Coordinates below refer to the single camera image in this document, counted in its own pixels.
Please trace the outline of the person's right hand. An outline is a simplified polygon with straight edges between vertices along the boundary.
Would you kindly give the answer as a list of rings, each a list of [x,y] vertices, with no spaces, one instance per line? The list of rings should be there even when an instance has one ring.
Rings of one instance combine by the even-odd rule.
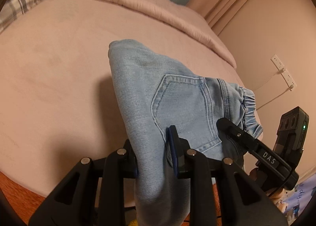
[[[250,171],[249,176],[252,180],[254,180],[258,185],[263,186],[264,180],[266,180],[266,175],[263,172],[258,172],[258,168],[254,168]],[[270,200],[276,204],[278,201],[280,201],[280,198],[284,194],[283,188],[273,188],[268,191],[266,191],[267,196],[270,198]]]

